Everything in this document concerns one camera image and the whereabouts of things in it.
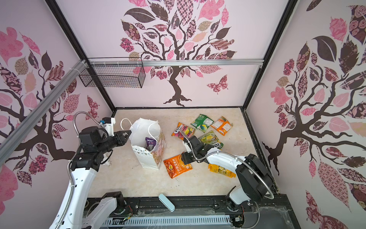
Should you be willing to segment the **yellow-green Fox's candy bag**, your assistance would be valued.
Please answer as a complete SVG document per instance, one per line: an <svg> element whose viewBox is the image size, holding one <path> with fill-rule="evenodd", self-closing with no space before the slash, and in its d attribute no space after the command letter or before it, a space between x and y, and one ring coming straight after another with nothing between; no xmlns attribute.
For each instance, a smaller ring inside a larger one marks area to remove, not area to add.
<svg viewBox="0 0 366 229"><path fill-rule="evenodd" d="M212 145L215 148L221 149L224 144L219 140L213 131L210 131L198 138L204 145Z"/></svg>

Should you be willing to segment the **yellow snack packet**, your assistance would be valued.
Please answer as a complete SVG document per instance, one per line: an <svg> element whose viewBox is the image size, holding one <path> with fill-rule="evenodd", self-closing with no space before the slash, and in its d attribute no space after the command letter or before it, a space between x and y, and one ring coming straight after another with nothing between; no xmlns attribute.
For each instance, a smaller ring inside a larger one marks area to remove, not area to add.
<svg viewBox="0 0 366 229"><path fill-rule="evenodd" d="M226 177L230 177L230 178L235 178L236 177L235 173L231 172L228 169L225 169L224 167L218 166L218 165L209 164L208 169L209 169L210 172L221 174L221 175L224 175Z"/></svg>

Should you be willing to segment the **orange snack packet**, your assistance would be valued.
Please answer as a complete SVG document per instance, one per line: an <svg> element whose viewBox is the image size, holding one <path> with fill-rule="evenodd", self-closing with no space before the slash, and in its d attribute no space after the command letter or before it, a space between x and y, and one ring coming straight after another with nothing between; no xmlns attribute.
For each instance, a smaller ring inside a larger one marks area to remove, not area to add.
<svg viewBox="0 0 366 229"><path fill-rule="evenodd" d="M171 179L193 169L191 164L186 165L182 161L181 154L164 160L164 165Z"/></svg>

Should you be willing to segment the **white patterned paper bag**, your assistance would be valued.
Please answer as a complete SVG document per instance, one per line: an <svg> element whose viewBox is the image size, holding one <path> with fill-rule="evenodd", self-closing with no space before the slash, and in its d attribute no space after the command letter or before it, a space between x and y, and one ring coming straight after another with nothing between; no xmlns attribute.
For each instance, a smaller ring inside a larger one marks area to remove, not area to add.
<svg viewBox="0 0 366 229"><path fill-rule="evenodd" d="M140 118L131 123L129 140L140 165L158 170L166 147L165 136L158 121Z"/></svg>

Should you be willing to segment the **purple Fox's berries candy bag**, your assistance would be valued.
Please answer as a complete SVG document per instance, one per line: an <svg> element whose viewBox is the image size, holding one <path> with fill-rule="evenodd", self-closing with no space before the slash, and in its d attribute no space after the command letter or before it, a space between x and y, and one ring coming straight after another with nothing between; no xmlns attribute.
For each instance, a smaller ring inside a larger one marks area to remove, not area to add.
<svg viewBox="0 0 366 229"><path fill-rule="evenodd" d="M146 137L145 138L145 142L146 142L146 150L148 151L153 151L153 149L155 148L157 141L154 138L150 138L150 137Z"/></svg>

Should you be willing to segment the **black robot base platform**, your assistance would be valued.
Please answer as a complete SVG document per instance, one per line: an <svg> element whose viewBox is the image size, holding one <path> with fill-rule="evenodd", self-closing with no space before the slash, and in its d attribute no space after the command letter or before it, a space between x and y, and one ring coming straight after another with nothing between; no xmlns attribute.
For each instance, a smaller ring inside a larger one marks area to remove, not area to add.
<svg viewBox="0 0 366 229"><path fill-rule="evenodd" d="M300 224L286 195L259 203L244 202L237 207L227 204L227 196L168 197L175 205L170 212L157 197L127 197L126 207L108 218L160 217L160 216L230 216L231 225L113 227L103 229L299 229Z"/></svg>

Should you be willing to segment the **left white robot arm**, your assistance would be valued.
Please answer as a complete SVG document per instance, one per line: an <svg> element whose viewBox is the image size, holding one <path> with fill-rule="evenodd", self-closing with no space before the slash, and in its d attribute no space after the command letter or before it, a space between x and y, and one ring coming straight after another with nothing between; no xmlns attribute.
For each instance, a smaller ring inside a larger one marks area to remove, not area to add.
<svg viewBox="0 0 366 229"><path fill-rule="evenodd" d="M117 131L110 135L102 127L88 127L78 134L80 145L67 166L69 186L50 228L99 229L111 213L126 207L120 191L109 192L103 195L87 217L83 217L92 183L100 166L105 162L104 154L124 146L130 135L130 130Z"/></svg>

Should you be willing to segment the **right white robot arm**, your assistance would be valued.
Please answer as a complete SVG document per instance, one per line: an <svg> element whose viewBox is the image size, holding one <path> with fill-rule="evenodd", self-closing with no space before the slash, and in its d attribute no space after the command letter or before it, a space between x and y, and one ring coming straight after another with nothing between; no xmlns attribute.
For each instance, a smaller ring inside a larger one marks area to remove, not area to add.
<svg viewBox="0 0 366 229"><path fill-rule="evenodd" d="M186 151L181 154L185 164L207 163L217 165L236 174L240 182L227 195L228 206L234 208L244 202L260 202L263 199L274 199L274 178L271 172L253 154L237 156L224 152L210 144L204 145L196 136L184 137Z"/></svg>

